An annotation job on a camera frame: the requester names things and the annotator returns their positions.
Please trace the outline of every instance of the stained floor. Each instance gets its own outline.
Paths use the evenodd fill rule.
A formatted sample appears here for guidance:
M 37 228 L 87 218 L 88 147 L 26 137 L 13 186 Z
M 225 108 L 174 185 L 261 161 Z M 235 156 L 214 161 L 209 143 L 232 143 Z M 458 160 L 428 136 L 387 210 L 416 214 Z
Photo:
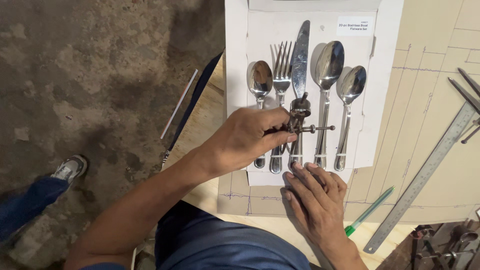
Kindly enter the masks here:
M 223 50 L 224 21 L 222 0 L 0 0 L 0 193 L 70 155 L 90 162 L 0 268 L 61 266 L 95 216 L 160 171 L 189 96 L 161 132 Z

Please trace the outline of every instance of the white cardboard box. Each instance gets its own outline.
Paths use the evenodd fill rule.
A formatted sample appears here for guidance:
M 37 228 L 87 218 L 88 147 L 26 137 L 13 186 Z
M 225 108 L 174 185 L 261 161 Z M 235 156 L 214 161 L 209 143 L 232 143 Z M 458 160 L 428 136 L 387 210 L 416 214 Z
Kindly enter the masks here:
M 373 165 L 402 7 L 403 0 L 226 0 L 227 116 L 241 107 L 256 108 L 256 100 L 247 87 L 249 67 L 264 60 L 273 69 L 280 43 L 295 42 L 303 21 L 310 20 L 306 92 L 312 115 L 305 119 L 305 126 L 321 125 L 321 93 L 311 76 L 321 50 L 332 40 L 341 41 L 345 49 L 344 71 L 331 88 L 328 125 L 337 128 L 327 131 L 328 171 L 334 171 L 343 116 L 343 103 L 336 88 L 350 68 L 362 65 L 367 70 L 365 89 L 352 104 L 346 168 L 339 173 L 348 181 L 354 168 Z M 294 98 L 290 86 L 285 95 L 287 110 Z M 272 88 L 264 108 L 275 107 L 278 107 L 278 97 Z M 316 144 L 317 134 L 303 135 L 303 162 L 313 162 Z M 268 169 L 270 152 L 265 156 L 264 168 L 258 169 L 252 164 L 246 168 L 249 185 L 284 185 L 282 177 Z M 288 170 L 287 162 L 285 152 L 282 172 Z

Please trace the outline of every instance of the product label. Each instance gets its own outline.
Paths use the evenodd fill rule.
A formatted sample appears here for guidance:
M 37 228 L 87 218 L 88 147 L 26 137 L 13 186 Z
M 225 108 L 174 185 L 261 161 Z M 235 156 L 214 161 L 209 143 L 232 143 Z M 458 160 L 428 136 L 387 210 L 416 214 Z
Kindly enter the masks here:
M 337 36 L 370 36 L 373 33 L 373 17 L 340 16 L 336 27 Z

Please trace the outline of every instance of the metal ruler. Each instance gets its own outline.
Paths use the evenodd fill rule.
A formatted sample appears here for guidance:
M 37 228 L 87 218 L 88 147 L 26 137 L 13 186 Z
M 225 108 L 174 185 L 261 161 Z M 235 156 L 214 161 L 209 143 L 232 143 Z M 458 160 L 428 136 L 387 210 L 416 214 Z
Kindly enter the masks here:
M 382 224 L 380 224 L 380 227 L 365 246 L 363 249 L 364 252 L 373 254 L 377 251 L 385 238 L 393 230 L 403 214 L 405 214 L 415 200 L 420 190 L 425 186 L 430 176 L 438 168 L 438 165 L 440 165 L 440 162 L 442 162 L 448 151 L 450 151 L 453 144 L 460 138 L 463 130 L 470 123 L 474 113 L 475 110 L 473 107 L 468 102 L 465 102 L 447 131 L 428 156 L 427 161 L 422 165 L 420 171 L 415 175 L 410 185 L 408 185 L 402 197 L 400 197 L 392 211 L 388 214 Z

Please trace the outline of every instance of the sneaker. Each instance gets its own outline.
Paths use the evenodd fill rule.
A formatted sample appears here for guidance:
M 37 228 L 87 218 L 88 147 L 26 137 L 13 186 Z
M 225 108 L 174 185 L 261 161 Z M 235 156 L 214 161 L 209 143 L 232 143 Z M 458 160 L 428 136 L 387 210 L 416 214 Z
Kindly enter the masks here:
M 87 170 L 87 161 L 80 155 L 74 155 L 63 161 L 52 177 L 68 181 L 69 184 Z

